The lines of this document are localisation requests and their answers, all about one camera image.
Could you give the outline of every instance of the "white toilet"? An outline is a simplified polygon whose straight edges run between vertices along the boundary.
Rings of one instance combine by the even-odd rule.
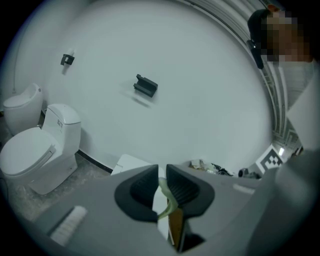
[[[20,95],[4,101],[4,119],[13,136],[37,126],[42,102],[42,90],[35,83],[30,84]]]
[[[64,104],[49,105],[42,129],[22,131],[4,145],[0,169],[5,178],[47,194],[77,169],[80,137],[76,111]]]

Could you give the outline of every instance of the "floor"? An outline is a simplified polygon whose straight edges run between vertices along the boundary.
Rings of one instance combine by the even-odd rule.
[[[11,137],[4,117],[0,117],[0,142],[2,143],[0,150]],[[90,163],[79,154],[75,154],[75,159],[78,164],[77,170],[55,190],[45,195],[37,194],[27,185],[16,185],[9,180],[5,184],[1,180],[1,188],[12,209],[27,220],[35,221],[47,208],[86,182],[110,176],[110,173]]]

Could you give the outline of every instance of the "toilet lid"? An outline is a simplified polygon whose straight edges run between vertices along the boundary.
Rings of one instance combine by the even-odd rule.
[[[55,145],[39,127],[18,133],[10,139],[0,153],[0,169],[8,176],[17,176],[31,169],[55,150]]]
[[[13,96],[13,97],[5,100],[3,103],[3,106],[8,109],[17,108],[17,107],[21,107],[24,104],[28,103],[28,101],[30,101],[29,97],[27,97],[25,95],[17,95],[17,96]]]

